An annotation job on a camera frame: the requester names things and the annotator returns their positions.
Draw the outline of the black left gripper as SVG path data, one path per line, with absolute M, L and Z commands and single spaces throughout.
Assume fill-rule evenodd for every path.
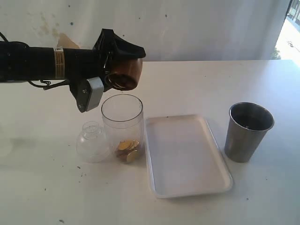
M 135 60 L 146 57 L 143 47 L 134 45 L 112 29 L 102 29 L 92 49 L 67 50 L 67 79 L 72 94 L 77 94 L 81 81 L 93 77 L 102 80 L 110 71 L 110 60 Z

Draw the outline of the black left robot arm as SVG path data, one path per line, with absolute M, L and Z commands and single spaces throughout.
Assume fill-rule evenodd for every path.
M 0 43 L 0 81 L 67 80 L 69 83 L 99 77 L 104 90 L 137 87 L 146 52 L 102 29 L 92 49 L 30 47 L 17 41 Z

